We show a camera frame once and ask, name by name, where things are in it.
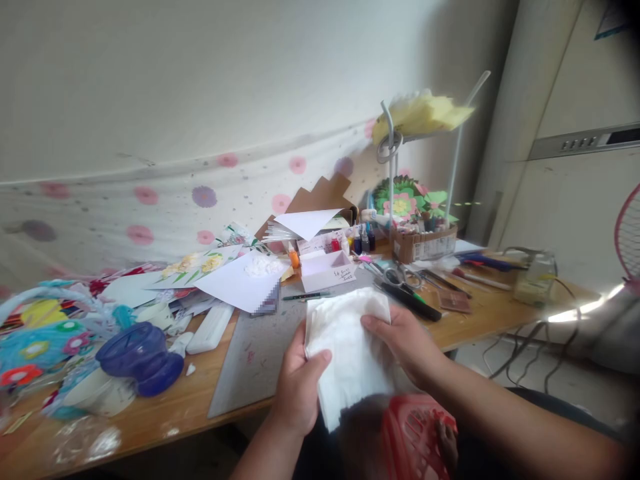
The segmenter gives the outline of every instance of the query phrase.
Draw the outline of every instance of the purple polka dot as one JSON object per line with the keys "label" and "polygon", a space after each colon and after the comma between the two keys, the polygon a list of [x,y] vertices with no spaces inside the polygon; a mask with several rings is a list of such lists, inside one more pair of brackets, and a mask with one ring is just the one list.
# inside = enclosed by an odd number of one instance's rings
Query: purple polka dot
{"label": "purple polka dot", "polygon": [[204,185],[191,190],[191,198],[198,207],[202,208],[210,208],[218,203],[213,189]]}
{"label": "purple polka dot", "polygon": [[27,220],[22,223],[22,231],[36,241],[54,241],[55,230],[42,220]]}
{"label": "purple polka dot", "polygon": [[342,173],[345,177],[350,177],[353,173],[353,160],[349,157],[342,157],[335,163],[333,171]]}

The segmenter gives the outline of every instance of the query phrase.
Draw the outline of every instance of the marker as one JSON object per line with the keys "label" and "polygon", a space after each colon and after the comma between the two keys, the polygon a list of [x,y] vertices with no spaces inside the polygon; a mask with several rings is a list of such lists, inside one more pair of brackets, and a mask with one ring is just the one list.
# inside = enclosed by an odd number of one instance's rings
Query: marker
{"label": "marker", "polygon": [[283,297],[282,300],[299,300],[301,298],[318,298],[331,295],[331,292],[305,293],[303,295],[292,295],[291,297]]}

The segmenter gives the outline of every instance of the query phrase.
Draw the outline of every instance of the white cloth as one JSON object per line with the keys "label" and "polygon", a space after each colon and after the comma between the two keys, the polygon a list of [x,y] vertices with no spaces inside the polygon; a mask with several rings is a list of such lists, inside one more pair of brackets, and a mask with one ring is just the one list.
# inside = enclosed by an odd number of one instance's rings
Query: white cloth
{"label": "white cloth", "polygon": [[366,287],[307,302],[307,357],[324,349],[333,354],[318,382],[320,408],[329,432],[340,424],[342,409],[374,393],[394,392],[391,352],[364,330],[362,315],[374,315],[391,324],[386,295]]}

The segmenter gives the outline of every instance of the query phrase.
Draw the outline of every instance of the paper sheet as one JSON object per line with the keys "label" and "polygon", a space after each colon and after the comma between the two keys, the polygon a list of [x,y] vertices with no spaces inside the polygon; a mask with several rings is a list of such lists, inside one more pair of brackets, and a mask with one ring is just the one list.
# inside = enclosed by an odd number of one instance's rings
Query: paper sheet
{"label": "paper sheet", "polygon": [[340,212],[341,209],[316,210],[300,213],[283,213],[275,220],[291,231],[296,232],[304,240],[311,240],[324,226]]}
{"label": "paper sheet", "polygon": [[257,256],[266,257],[256,250],[251,251],[196,281],[194,285],[240,310],[255,313],[272,290],[277,288],[280,276],[290,265],[282,261],[282,269],[264,277],[250,277],[245,268]]}
{"label": "paper sheet", "polygon": [[327,430],[340,412],[375,393],[392,395],[393,356],[382,340],[364,330],[362,315],[391,323],[387,296],[372,287],[334,298],[307,302],[305,351],[308,357],[329,349],[333,358],[318,382],[318,398]]}
{"label": "paper sheet", "polygon": [[154,300],[158,295],[157,290],[145,290],[145,288],[161,278],[160,272],[141,273],[140,275],[128,275],[112,281],[105,288],[102,295],[115,300],[120,305],[128,305],[136,308],[148,301]]}

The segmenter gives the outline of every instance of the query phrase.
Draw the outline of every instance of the bottle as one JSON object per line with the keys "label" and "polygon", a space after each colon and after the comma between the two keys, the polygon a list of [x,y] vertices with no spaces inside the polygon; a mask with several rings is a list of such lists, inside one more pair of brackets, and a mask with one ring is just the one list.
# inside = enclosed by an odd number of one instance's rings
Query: bottle
{"label": "bottle", "polygon": [[367,230],[367,236],[369,237],[369,251],[375,251],[375,235],[373,234],[373,228]]}
{"label": "bottle", "polygon": [[364,253],[369,252],[369,237],[367,236],[367,232],[364,228],[361,229],[360,240],[362,241],[362,251]]}
{"label": "bottle", "polygon": [[300,258],[297,252],[291,246],[291,242],[287,242],[287,248],[289,250],[289,259],[291,260],[292,268],[298,268],[300,266]]}
{"label": "bottle", "polygon": [[340,243],[338,242],[338,239],[334,235],[333,238],[331,239],[331,251],[334,252],[338,250],[340,250]]}
{"label": "bottle", "polygon": [[349,256],[349,242],[346,235],[342,235],[342,239],[340,240],[340,248],[342,248],[342,251],[346,256]]}

